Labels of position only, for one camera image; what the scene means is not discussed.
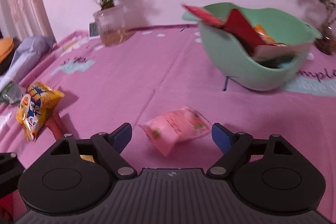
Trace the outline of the yellow blue chips bag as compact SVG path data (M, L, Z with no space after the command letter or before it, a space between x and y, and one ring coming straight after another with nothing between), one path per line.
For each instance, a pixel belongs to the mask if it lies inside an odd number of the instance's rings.
M15 118L21 124L27 141L35 141L39 130L64 96L63 92L42 82L35 82L26 88Z

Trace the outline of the dark red snack bag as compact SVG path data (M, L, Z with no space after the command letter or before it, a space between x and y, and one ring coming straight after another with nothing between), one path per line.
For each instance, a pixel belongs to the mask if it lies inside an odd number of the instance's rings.
M232 9L224 25L224 31L233 35L249 56L254 54L258 46L266 45L266 42L253 29L250 22L238 9Z

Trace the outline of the grey blue cushion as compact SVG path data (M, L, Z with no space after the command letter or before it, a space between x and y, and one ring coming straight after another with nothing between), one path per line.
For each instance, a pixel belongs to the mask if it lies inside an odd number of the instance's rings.
M9 69L1 76L1 91L11 82L19 83L38 64L41 57L52 50L55 39L50 36L31 36L15 50Z

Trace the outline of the pink printed tablecloth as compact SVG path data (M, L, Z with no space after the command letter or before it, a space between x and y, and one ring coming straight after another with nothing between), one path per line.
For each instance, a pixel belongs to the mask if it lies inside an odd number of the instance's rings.
M335 218L335 57L317 48L290 84L270 93L223 76L193 27L138 32L114 47L80 40L35 69L33 79L65 94L60 116L76 136L131 123L123 156L136 168L207 168L220 156L209 136L177 145L169 156L150 144L139 124L182 106L257 138L281 134L322 172L326 193L319 211Z

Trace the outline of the small digital clock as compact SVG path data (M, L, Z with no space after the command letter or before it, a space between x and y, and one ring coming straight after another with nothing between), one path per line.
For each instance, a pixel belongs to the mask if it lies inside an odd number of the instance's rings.
M97 38L99 37L99 31L98 31L98 27L97 24L95 22L91 22L89 24L89 38Z

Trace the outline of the green plastic bowl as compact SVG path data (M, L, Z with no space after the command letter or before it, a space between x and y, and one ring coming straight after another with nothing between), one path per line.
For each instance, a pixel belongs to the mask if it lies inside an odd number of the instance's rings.
M278 89L303 66L307 54L321 33L308 23L272 8L248 9L231 2L203 6L224 23L232 9L238 9L254 28L260 24L276 43L258 46L249 56L238 39L224 28L203 23L185 8L183 19L198 24L201 40L212 63L226 77L255 91Z

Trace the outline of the orange small snack packet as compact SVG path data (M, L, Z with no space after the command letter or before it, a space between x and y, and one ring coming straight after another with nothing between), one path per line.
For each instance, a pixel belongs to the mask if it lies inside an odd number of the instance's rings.
M271 38L266 30L260 25L260 24L257 24L256 26L254 26L253 28L256 33L264 40L264 42L266 42L267 44L273 44L273 43L276 43L276 40Z

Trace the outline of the red popcorn snack packet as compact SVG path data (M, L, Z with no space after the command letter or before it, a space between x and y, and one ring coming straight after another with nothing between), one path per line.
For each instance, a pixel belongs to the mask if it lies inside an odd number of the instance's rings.
M191 15L195 16L196 18L200 19L203 23L216 27L216 28L223 28L225 23L214 16L212 13L208 12L204 8L198 6L190 6L182 4L182 7L185 8Z

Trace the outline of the pink snack packet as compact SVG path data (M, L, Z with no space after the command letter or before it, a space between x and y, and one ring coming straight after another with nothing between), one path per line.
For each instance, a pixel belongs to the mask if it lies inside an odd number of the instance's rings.
M202 138L211 132L212 124L200 112L188 106L169 111L139 124L152 145L167 156L177 143Z

